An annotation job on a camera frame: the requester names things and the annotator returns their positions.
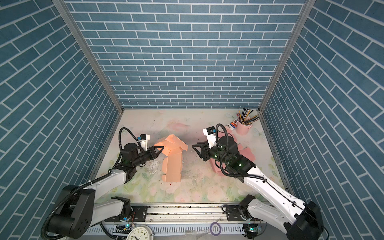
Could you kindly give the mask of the orange paper box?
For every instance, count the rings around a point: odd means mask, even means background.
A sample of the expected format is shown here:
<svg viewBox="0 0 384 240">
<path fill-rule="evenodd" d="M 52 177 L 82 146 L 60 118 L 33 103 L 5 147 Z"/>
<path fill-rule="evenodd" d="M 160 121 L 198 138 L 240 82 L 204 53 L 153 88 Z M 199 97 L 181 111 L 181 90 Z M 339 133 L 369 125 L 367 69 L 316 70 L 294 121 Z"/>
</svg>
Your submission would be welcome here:
<svg viewBox="0 0 384 240">
<path fill-rule="evenodd" d="M 175 135 L 160 139 L 155 146 L 164 147 L 162 154 L 166 156 L 162 164 L 162 180 L 166 183 L 177 183 L 182 178 L 183 151 L 188 150 L 188 145 Z"/>
</svg>

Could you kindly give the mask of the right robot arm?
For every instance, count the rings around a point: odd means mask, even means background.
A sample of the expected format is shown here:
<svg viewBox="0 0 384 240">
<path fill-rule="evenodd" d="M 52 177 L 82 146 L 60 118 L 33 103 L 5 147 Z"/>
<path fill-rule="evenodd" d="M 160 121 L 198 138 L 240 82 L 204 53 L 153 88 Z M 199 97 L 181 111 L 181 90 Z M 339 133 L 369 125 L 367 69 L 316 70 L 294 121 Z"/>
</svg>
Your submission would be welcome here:
<svg viewBox="0 0 384 240">
<path fill-rule="evenodd" d="M 192 148 L 203 161 L 218 161 L 225 176 L 238 179 L 270 203 L 265 205 L 247 195 L 239 203 L 244 219 L 261 219 L 285 233 L 289 240 L 317 240 L 328 232 L 320 207 L 312 201 L 305 203 L 268 179 L 255 163 L 240 154 L 234 138 L 223 136 L 213 146 L 199 142 Z"/>
</svg>

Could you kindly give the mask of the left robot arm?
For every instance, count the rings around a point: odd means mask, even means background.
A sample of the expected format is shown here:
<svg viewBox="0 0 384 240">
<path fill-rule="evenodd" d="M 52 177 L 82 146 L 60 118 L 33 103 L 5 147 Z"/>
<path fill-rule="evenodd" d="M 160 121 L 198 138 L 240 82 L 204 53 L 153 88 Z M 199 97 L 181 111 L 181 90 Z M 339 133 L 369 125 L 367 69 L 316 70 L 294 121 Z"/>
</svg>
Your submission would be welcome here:
<svg viewBox="0 0 384 240">
<path fill-rule="evenodd" d="M 128 183 L 136 174 L 137 167 L 156 159 L 165 149 L 163 146 L 148 146 L 149 135 L 134 137 L 134 142 L 123 145 L 119 131 L 119 155 L 108 173 L 90 180 L 81 186 L 68 185 L 62 189 L 57 202 L 48 214 L 41 229 L 44 240 L 59 240 L 64 237 L 78 239 L 94 225 L 102 225 L 107 219 L 131 222 L 135 213 L 130 199 L 113 197 L 104 203 L 97 200 L 112 189 Z"/>
</svg>

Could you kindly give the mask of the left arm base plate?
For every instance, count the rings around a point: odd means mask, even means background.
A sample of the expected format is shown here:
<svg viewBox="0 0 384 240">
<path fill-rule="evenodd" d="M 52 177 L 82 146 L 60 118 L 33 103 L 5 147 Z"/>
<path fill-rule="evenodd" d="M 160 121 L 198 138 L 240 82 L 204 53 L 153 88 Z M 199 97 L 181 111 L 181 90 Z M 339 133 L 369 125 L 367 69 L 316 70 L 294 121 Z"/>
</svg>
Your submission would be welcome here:
<svg viewBox="0 0 384 240">
<path fill-rule="evenodd" d="M 132 223 L 145 222 L 147 217 L 148 206 L 131 206 L 127 215 L 120 214 L 105 220 L 106 223 Z"/>
</svg>

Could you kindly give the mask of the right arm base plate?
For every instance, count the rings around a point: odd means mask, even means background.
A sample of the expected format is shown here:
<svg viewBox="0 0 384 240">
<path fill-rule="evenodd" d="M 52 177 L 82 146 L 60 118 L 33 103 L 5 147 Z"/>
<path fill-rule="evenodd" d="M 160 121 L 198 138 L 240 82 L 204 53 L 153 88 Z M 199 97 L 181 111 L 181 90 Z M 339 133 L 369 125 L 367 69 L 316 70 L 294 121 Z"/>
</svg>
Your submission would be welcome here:
<svg viewBox="0 0 384 240">
<path fill-rule="evenodd" d="M 258 218 L 244 217 L 239 210 L 238 205 L 223 205 L 222 211 L 226 215 L 228 222 L 258 222 L 261 221 Z"/>
</svg>

